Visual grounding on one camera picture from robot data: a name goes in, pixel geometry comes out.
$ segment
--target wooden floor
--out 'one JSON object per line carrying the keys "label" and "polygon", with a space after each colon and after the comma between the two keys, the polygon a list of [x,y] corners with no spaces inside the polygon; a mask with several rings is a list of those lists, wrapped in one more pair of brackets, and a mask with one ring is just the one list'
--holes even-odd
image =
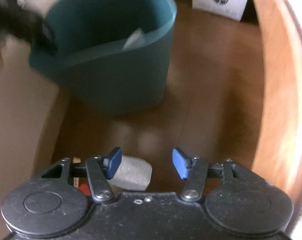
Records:
{"label": "wooden floor", "polygon": [[[123,154],[151,163],[149,191],[180,192],[171,151],[209,161],[232,158],[251,167],[262,116],[263,58],[257,25],[193,10],[176,0],[178,16],[167,90],[154,109],[107,117],[72,99],[53,161]],[[216,181],[208,182],[209,189]]]}

